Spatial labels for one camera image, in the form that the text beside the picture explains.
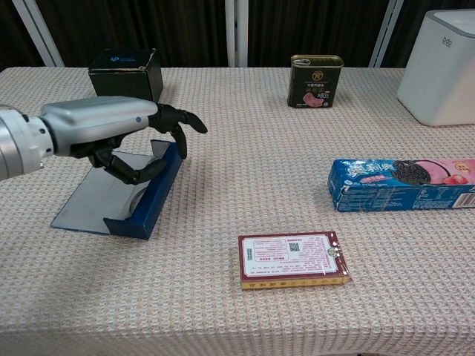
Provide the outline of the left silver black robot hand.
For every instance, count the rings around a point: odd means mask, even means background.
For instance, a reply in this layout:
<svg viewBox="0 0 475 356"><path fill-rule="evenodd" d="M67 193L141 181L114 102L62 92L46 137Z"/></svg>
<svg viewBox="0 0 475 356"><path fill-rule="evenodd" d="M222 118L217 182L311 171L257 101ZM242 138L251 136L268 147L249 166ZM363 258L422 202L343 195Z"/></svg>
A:
<svg viewBox="0 0 475 356"><path fill-rule="evenodd" d="M153 128L174 138L181 159L187 157L186 136L181 124L205 134L207 127L194 113L171 105L127 96L96 96L46 104L41 120L52 135L54 154L77 159L89 158L128 185L139 185L157 177L167 166L155 159L136 170L113 154L129 134Z"/></svg>

